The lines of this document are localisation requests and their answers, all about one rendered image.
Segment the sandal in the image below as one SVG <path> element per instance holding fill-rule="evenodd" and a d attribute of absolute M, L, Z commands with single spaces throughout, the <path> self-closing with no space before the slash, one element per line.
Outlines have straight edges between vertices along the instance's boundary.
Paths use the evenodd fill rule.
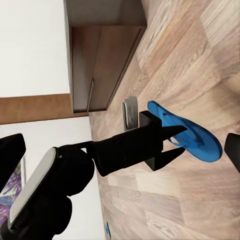
<path fill-rule="evenodd" d="M 203 126 L 187 118 L 178 116 L 154 100 L 147 103 L 147 110 L 162 121 L 163 127 L 184 126 L 187 130 L 174 135 L 178 147 L 184 147 L 197 159 L 212 163 L 223 155 L 223 148 L 218 138 Z"/>

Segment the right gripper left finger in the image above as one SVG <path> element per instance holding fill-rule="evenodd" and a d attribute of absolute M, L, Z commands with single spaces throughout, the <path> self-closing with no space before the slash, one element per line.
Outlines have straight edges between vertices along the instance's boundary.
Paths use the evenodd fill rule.
<path fill-rule="evenodd" d="M 0 138 L 0 194 L 25 153 L 22 133 Z"/>

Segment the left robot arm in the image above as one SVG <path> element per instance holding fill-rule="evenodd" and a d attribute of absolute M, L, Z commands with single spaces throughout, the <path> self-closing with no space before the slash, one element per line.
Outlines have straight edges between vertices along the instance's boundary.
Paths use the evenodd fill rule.
<path fill-rule="evenodd" d="M 162 169 L 186 150 L 163 150 L 163 141 L 187 130 L 183 125 L 162 126 L 148 110 L 139 112 L 137 96 L 121 103 L 123 133 L 102 141 L 52 147 L 42 158 L 0 226 L 0 240 L 52 240 L 68 227 L 73 195 L 92 180 L 95 165 L 102 177 L 145 162 Z M 86 152 L 82 150 L 86 148 Z"/>

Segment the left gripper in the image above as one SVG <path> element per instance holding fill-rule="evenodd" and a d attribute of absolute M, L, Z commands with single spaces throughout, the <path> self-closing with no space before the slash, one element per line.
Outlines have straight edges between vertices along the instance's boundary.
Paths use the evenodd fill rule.
<path fill-rule="evenodd" d="M 153 171 L 162 169 L 186 150 L 163 150 L 163 141 L 187 130 L 183 125 L 162 126 L 162 120 L 148 110 L 139 112 L 138 128 L 113 136 L 122 150 L 123 168 L 145 162 Z"/>

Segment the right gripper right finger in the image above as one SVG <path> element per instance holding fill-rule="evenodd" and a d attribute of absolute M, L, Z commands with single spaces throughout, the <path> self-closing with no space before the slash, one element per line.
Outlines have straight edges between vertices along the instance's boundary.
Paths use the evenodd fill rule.
<path fill-rule="evenodd" d="M 229 133 L 227 135 L 224 151 L 240 173 L 240 135 Z"/>

